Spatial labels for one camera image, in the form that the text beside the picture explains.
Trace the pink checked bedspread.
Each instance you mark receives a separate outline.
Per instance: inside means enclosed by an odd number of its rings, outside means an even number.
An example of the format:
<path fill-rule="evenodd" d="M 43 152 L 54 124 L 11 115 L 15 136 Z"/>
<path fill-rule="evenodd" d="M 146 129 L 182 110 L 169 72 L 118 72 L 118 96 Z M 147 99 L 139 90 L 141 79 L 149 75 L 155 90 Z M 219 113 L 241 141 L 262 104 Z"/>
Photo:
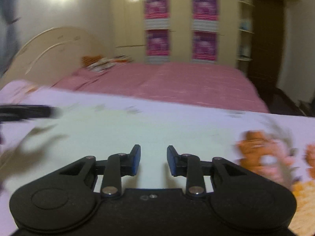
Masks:
<path fill-rule="evenodd" d="M 101 73 L 79 69 L 56 82 L 54 87 L 202 107 L 269 112 L 255 86 L 243 73 L 224 65 L 126 63 Z"/>

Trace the cream corner shelf unit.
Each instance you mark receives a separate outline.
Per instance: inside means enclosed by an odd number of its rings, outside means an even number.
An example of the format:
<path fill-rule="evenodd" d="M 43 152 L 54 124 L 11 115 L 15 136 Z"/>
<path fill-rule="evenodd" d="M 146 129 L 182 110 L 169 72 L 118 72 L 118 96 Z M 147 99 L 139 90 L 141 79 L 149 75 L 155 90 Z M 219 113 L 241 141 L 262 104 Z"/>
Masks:
<path fill-rule="evenodd" d="M 247 75 L 251 58 L 253 31 L 253 0 L 238 0 L 239 2 L 239 39 L 236 62 L 238 69 Z"/>

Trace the pale green small cloth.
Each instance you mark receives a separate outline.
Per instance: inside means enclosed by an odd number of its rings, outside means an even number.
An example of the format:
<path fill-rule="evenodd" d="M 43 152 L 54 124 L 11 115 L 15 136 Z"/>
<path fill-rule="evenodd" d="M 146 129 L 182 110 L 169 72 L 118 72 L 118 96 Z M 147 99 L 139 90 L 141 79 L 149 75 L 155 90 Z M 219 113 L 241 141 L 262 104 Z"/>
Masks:
<path fill-rule="evenodd" d="M 168 146 L 204 161 L 234 158 L 231 129 L 171 113 L 73 108 L 54 119 L 14 123 L 12 129 L 11 156 L 1 168 L 1 182 L 9 192 L 85 156 L 105 160 L 136 144 L 142 150 L 139 171 L 123 178 L 123 188 L 184 188 L 184 178 L 170 174 Z"/>

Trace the upper right magenta poster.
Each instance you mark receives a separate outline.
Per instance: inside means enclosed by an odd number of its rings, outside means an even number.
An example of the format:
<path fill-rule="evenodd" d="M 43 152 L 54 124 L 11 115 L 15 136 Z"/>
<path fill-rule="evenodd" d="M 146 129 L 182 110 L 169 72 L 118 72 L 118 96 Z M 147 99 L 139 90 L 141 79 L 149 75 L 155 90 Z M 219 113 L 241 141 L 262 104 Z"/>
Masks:
<path fill-rule="evenodd" d="M 218 0 L 192 0 L 192 29 L 218 32 Z"/>

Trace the magenta poster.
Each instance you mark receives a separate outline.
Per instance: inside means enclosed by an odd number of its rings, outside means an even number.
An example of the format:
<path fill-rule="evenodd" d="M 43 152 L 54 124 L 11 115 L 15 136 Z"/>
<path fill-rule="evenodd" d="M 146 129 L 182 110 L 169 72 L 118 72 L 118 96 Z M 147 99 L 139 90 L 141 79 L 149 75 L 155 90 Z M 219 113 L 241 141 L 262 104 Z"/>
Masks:
<path fill-rule="evenodd" d="M 158 65 L 169 62 L 170 41 L 168 29 L 146 31 L 146 63 Z"/>
<path fill-rule="evenodd" d="M 192 0 L 192 29 L 218 32 L 218 0 Z"/>
<path fill-rule="evenodd" d="M 146 30 L 169 29 L 169 0 L 144 0 L 144 26 Z"/>
<path fill-rule="evenodd" d="M 217 61 L 217 33 L 206 31 L 193 32 L 192 59 Z"/>

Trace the cream wardrobe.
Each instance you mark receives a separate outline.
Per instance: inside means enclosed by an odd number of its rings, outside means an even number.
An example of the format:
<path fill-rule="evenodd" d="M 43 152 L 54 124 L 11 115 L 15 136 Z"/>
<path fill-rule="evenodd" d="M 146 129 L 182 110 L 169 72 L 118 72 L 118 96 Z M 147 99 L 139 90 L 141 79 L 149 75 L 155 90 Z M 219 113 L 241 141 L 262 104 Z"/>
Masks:
<path fill-rule="evenodd" d="M 110 0 L 114 53 L 146 61 L 144 0 Z M 239 38 L 239 0 L 218 0 L 218 65 L 236 67 Z M 169 0 L 170 61 L 190 62 L 193 52 L 192 0 Z"/>

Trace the upper left magenta poster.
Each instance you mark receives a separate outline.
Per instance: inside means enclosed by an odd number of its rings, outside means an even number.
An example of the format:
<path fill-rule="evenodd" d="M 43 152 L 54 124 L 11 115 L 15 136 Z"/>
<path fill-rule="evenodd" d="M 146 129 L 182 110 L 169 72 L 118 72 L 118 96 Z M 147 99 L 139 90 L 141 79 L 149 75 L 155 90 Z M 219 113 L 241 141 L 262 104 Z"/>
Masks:
<path fill-rule="evenodd" d="M 144 26 L 146 30 L 169 29 L 169 0 L 144 0 Z"/>

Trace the floral lilac bed sheet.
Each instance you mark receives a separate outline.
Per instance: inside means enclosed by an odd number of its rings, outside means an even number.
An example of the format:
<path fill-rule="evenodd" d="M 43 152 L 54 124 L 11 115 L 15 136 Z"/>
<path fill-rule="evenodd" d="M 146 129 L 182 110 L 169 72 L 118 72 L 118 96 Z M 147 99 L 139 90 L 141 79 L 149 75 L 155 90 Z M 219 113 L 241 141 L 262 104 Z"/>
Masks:
<path fill-rule="evenodd" d="M 1 103 L 51 105 L 59 108 L 58 116 L 64 110 L 73 108 L 171 113 L 178 119 L 189 116 L 193 120 L 209 120 L 231 129 L 234 158 L 230 161 L 239 163 L 245 157 L 241 148 L 250 151 L 253 158 L 260 158 L 264 175 L 293 188 L 298 207 L 290 228 L 297 235 L 314 235 L 314 179 L 311 166 L 305 161 L 307 152 L 314 152 L 313 118 L 204 108 L 47 87 L 31 92 L 30 88 L 23 81 L 8 84 L 1 91 Z M 2 126 L 4 145 L 1 147 L 1 168 L 11 156 L 8 141 L 14 138 L 12 124 Z M 8 209 L 12 193 L 1 182 L 1 235 L 10 235 L 17 228 Z"/>

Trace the grey curtain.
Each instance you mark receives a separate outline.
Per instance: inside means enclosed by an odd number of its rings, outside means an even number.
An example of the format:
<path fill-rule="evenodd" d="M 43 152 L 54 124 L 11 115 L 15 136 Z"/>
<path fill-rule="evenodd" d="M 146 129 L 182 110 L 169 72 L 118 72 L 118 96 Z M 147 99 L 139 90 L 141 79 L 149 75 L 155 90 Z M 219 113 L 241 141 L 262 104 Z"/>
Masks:
<path fill-rule="evenodd" d="M 18 0 L 1 0 L 1 76 L 8 70 L 14 56 L 20 49 L 17 34 Z"/>

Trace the lower right magenta poster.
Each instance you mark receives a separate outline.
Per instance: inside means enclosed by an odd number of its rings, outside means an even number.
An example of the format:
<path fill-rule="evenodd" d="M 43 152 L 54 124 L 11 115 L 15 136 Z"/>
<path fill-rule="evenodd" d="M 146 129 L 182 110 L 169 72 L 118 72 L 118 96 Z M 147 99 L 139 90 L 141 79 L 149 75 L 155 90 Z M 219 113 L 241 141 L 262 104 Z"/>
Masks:
<path fill-rule="evenodd" d="M 192 59 L 217 61 L 217 33 L 206 31 L 193 32 Z"/>

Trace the lower left magenta poster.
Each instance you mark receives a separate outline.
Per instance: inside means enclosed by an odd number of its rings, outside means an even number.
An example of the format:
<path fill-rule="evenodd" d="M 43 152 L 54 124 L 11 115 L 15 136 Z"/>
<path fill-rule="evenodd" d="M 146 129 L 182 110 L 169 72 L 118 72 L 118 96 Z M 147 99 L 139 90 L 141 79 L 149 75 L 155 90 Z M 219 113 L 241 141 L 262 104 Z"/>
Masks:
<path fill-rule="evenodd" d="M 146 31 L 146 63 L 158 65 L 169 62 L 170 41 L 168 29 Z"/>

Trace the orange white patterned pillow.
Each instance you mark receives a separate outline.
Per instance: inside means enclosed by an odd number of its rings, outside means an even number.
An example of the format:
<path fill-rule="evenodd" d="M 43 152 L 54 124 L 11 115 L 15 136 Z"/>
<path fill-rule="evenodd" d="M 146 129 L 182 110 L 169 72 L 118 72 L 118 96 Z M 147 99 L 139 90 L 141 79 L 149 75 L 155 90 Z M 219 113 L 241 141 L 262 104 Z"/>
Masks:
<path fill-rule="evenodd" d="M 132 58 L 126 55 L 118 55 L 110 59 L 108 59 L 107 57 L 103 57 L 101 55 L 83 56 L 81 57 L 81 62 L 83 68 L 85 68 L 86 70 L 95 73 L 100 73 L 104 70 L 114 67 L 115 65 L 131 63 Z"/>

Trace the cream rounded headboard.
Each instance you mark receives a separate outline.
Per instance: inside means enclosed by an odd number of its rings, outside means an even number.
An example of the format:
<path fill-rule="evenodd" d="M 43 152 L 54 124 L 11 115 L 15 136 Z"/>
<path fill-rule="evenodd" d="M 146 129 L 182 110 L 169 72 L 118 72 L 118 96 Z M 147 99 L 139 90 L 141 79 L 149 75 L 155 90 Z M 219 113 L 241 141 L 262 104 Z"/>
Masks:
<path fill-rule="evenodd" d="M 14 80 L 53 85 L 80 69 L 82 57 L 105 54 L 105 46 L 82 28 L 51 28 L 23 45 L 1 78 L 1 88 Z"/>

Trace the dark wooden door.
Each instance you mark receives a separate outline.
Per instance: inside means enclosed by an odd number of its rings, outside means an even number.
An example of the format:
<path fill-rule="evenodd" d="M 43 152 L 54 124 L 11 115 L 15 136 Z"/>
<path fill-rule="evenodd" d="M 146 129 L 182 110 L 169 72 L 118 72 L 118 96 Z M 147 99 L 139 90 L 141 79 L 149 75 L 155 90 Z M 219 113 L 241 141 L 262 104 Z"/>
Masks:
<path fill-rule="evenodd" d="M 247 76 L 260 96 L 272 95 L 280 73 L 284 45 L 284 1 L 253 0 L 251 62 Z"/>

